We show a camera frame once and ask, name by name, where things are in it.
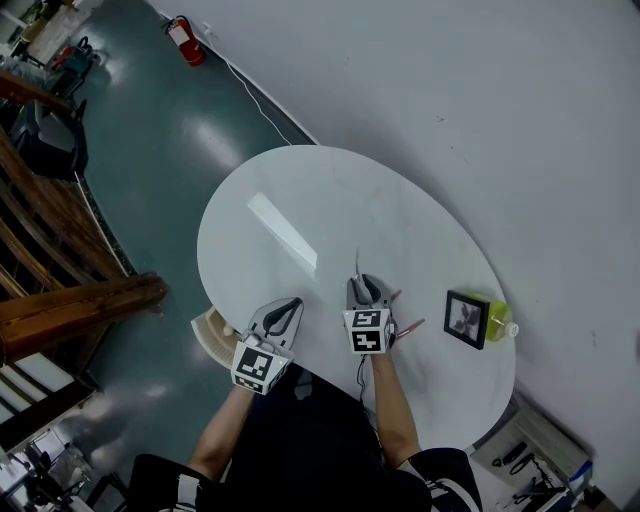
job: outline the person's left arm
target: person's left arm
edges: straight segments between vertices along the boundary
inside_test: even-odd
[[[222,477],[249,414],[254,393],[234,386],[200,436],[188,467],[213,483]]]

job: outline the white table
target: white table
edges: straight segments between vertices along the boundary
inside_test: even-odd
[[[402,289],[393,359],[423,448],[466,448],[498,420],[514,383],[511,339],[482,351],[443,331],[449,289],[502,299],[498,280],[464,229],[424,191],[349,151],[293,146],[236,169],[207,206],[198,265],[207,295],[237,330],[260,306],[298,296],[304,315],[296,363],[357,397],[360,357],[342,323],[345,284],[360,270]],[[374,409],[370,363],[365,405]]]

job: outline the picture frame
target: picture frame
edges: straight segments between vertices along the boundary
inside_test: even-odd
[[[477,350],[484,348],[489,302],[449,290],[444,315],[444,331]]]

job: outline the bottle cap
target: bottle cap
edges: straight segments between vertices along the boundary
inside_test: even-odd
[[[504,331],[507,336],[511,336],[512,338],[515,338],[520,332],[520,326],[516,323],[509,322],[506,325]]]

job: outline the green bottle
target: green bottle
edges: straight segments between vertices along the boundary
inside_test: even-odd
[[[478,292],[470,293],[469,296],[483,302],[489,302],[489,319],[487,320],[485,340],[500,341],[505,336],[515,338],[518,335],[520,327],[513,322],[513,313],[508,304]]]

